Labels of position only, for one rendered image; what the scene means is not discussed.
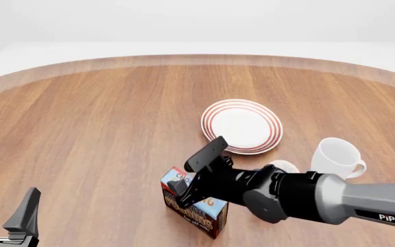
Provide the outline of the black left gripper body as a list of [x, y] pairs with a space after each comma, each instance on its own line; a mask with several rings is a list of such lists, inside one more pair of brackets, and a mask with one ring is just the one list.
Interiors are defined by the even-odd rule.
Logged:
[[37, 247], [38, 234], [9, 234], [8, 237], [0, 237], [0, 247]]

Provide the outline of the white ceramic mug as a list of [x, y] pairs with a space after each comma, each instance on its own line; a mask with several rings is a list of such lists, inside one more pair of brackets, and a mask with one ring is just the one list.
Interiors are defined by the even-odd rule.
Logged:
[[348, 141], [336, 137], [322, 139], [311, 159], [311, 168], [318, 173], [336, 174], [344, 180], [357, 178], [367, 170], [360, 151]]

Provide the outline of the chocolate pudding box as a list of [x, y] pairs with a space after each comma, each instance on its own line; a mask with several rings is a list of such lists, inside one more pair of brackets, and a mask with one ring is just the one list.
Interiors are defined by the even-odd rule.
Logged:
[[203, 199], [187, 209], [178, 206], [175, 194], [168, 188], [169, 181], [184, 179], [187, 185], [193, 180], [194, 175], [182, 171], [180, 168], [172, 167], [161, 179], [164, 201], [167, 207], [178, 215], [199, 228], [210, 238], [215, 239], [226, 225], [229, 203], [220, 199]]

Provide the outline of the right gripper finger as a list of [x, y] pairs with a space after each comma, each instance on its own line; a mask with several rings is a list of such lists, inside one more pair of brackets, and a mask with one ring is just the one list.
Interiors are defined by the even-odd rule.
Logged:
[[188, 185], [187, 193], [183, 197], [176, 196], [178, 206], [187, 209], [191, 205], [210, 197], [208, 186], [203, 178], [195, 177]]
[[174, 195], [183, 197], [187, 193], [188, 185], [185, 180], [170, 180], [167, 183], [168, 188]]

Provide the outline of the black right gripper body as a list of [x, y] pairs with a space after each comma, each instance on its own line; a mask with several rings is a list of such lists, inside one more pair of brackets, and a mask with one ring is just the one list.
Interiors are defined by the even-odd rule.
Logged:
[[235, 180], [234, 162], [231, 156], [218, 156], [198, 173], [199, 179], [208, 187], [227, 187]]

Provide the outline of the white plate with red rings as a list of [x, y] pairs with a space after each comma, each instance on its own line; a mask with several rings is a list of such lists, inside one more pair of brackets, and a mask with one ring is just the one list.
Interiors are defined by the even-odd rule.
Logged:
[[223, 137], [234, 154], [262, 154], [274, 149], [283, 137], [283, 125], [266, 106], [245, 99], [225, 99], [211, 104], [200, 125], [212, 141]]

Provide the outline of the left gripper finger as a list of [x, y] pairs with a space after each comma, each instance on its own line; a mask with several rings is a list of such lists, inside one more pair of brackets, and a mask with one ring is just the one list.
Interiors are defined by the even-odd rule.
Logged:
[[3, 225], [9, 239], [23, 239], [25, 236], [38, 238], [38, 208], [41, 192], [32, 187], [27, 191], [19, 207]]

